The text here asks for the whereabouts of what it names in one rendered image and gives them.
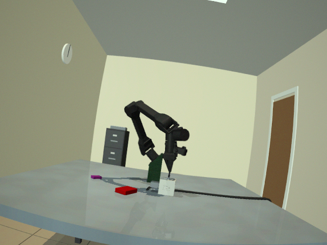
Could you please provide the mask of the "flat red block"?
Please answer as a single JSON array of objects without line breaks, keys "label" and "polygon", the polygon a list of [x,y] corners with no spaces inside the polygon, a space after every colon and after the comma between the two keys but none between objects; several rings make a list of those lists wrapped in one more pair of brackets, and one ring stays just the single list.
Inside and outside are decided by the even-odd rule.
[{"label": "flat red block", "polygon": [[137,189],[129,186],[115,188],[115,192],[121,193],[123,195],[129,195],[132,193],[137,193]]}]

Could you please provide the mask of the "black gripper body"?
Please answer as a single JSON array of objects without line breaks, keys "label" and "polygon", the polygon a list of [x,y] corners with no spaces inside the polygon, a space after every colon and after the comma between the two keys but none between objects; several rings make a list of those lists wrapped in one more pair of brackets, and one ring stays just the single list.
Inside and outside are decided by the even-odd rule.
[{"label": "black gripper body", "polygon": [[175,152],[173,153],[174,147],[177,147],[177,141],[166,141],[165,142],[165,153],[162,155],[164,159],[176,159],[178,154]]}]

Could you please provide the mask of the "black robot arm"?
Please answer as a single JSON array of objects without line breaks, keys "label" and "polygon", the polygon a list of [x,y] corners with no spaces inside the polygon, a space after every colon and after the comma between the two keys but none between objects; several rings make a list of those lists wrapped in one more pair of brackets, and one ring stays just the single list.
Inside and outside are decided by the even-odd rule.
[{"label": "black robot arm", "polygon": [[[143,156],[147,155],[151,162],[153,162],[159,155],[155,152],[155,150],[153,150],[155,146],[152,142],[152,139],[147,137],[145,133],[143,124],[139,116],[140,112],[155,122],[156,127],[158,127],[159,130],[166,134],[167,141],[187,141],[190,137],[189,131],[187,129],[184,129],[183,127],[178,127],[179,124],[172,117],[163,113],[158,113],[157,111],[146,105],[142,100],[131,102],[130,104],[125,106],[124,111],[127,116],[132,119],[132,123],[138,135],[138,147],[141,154]],[[173,153],[175,152],[177,154],[185,156],[187,153],[187,149],[184,146],[182,148],[175,146],[173,149]]]}]

